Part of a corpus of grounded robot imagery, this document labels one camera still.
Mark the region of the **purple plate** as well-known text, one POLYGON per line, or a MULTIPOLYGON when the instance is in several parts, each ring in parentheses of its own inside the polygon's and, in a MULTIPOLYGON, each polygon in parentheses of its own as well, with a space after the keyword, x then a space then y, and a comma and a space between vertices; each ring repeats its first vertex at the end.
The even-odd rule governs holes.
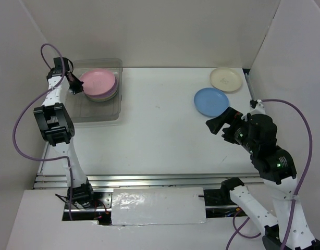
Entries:
POLYGON ((117 91, 118 91, 118 83, 115 83, 110 90, 106 91, 103 94, 96 94, 96 95, 86 94, 86 95, 94 96, 95 98, 103 98, 103 97, 108 97, 108 96, 115 95, 117 91))
POLYGON ((118 89, 116 80, 87 80, 83 84, 84 93, 91 98, 107 98, 113 95, 118 89))

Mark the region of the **white strawberry pattern plate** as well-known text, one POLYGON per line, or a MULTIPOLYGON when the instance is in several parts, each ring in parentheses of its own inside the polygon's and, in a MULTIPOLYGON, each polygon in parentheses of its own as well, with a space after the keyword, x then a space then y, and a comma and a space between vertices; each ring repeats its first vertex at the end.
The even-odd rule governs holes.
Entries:
POLYGON ((90 100, 92 102, 98 102, 98 103, 110 102, 110 101, 113 101, 114 99, 115 99, 114 97, 113 98, 104 98, 104 99, 88 98, 88 100, 90 100))

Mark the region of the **yellow plate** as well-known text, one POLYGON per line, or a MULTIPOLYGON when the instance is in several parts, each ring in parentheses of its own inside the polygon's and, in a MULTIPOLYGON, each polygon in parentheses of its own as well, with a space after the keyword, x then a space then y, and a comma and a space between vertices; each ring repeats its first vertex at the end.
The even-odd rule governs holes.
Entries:
POLYGON ((86 98, 93 101, 93 102, 105 102, 110 99, 113 99, 115 96, 116 96, 116 94, 112 95, 112 96, 108 96, 108 97, 103 97, 103 98, 95 98, 94 96, 86 95, 86 98))

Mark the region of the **blue plate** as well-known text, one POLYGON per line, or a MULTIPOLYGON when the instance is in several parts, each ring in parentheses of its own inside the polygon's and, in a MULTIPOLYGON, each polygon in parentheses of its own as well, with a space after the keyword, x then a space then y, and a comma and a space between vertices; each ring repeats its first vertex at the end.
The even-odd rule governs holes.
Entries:
POLYGON ((217 117, 229 107, 226 94, 211 87, 198 90, 193 100, 197 111, 208 117, 217 117))

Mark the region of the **pink plate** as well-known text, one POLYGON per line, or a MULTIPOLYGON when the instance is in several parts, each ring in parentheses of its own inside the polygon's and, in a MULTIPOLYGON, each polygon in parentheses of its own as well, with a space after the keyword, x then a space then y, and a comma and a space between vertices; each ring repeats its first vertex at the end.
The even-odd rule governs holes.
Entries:
POLYGON ((80 77, 83 91, 89 96, 100 96, 117 90, 116 77, 107 69, 93 69, 80 77))

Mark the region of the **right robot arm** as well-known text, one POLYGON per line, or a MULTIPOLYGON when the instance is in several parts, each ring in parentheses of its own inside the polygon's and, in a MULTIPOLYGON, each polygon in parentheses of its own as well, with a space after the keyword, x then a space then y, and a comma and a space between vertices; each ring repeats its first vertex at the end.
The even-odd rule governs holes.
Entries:
POLYGON ((311 232, 299 197, 297 171, 291 155, 277 145, 277 126, 264 113, 246 114, 229 107, 206 122, 210 132, 223 131, 223 139, 241 145, 269 188, 275 215, 271 215, 238 177, 221 183, 220 198, 237 204, 258 227, 265 249, 320 249, 311 232))

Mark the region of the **cream plate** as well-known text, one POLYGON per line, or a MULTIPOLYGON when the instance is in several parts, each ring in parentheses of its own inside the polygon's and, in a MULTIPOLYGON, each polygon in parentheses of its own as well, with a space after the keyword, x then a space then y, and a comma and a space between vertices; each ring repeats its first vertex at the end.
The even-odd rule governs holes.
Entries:
POLYGON ((241 88, 242 78, 235 70, 220 67, 210 73, 210 83, 223 92, 234 92, 241 88))

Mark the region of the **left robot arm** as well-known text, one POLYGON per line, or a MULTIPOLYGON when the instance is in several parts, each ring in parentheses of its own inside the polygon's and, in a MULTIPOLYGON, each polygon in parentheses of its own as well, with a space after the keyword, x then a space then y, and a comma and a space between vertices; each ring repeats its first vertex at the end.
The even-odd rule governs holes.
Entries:
POLYGON ((54 67, 46 77, 49 93, 33 113, 44 141, 53 147, 57 157, 69 158, 62 163, 68 201, 75 207, 89 208, 95 204, 96 195, 80 166, 73 143, 75 127, 65 107, 68 92, 83 91, 83 83, 72 72, 73 64, 68 58, 54 58, 54 67))

